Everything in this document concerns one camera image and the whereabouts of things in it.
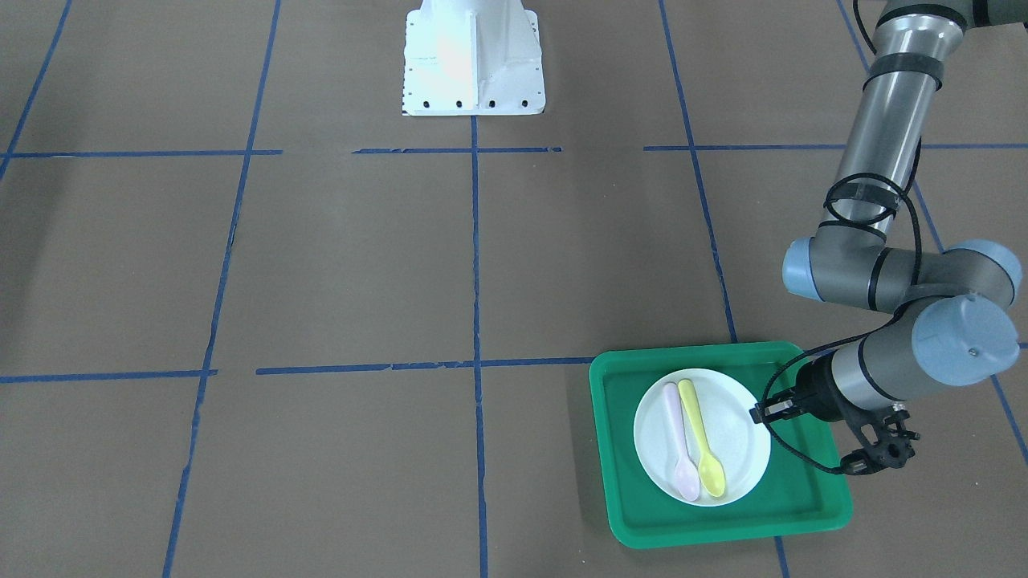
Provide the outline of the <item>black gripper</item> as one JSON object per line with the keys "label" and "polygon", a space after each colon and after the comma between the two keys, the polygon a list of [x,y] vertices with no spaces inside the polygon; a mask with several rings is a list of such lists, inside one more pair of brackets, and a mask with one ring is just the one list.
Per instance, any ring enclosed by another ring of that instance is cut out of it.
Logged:
{"label": "black gripper", "polygon": [[790,399],[757,402],[750,409],[752,424],[771,424],[800,416],[812,416],[825,423],[841,420],[836,400],[837,385],[832,358],[818,358],[799,369]]}

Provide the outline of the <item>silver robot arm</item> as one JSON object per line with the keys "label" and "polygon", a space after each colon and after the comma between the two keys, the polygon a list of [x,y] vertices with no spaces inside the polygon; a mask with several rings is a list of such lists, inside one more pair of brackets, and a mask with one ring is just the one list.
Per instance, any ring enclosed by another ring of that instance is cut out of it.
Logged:
{"label": "silver robot arm", "polygon": [[939,254],[887,245],[909,198],[923,125],[944,62],[972,28],[1026,21],[1024,1],[890,1],[876,23],[862,98],[822,223],[790,245],[790,293],[886,312],[881,328],[830,345],[790,390],[757,403],[756,423],[808,413],[898,409],[911,399],[965,387],[1009,369],[1018,334],[1007,312],[1023,270],[1006,246],[962,242]]}

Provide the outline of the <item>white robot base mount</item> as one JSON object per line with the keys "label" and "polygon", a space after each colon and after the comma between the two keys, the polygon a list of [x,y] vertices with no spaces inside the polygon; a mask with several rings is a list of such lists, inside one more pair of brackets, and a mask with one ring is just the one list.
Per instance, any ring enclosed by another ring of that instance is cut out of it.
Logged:
{"label": "white robot base mount", "polygon": [[423,1],[405,19],[403,115],[540,115],[539,19],[521,1]]}

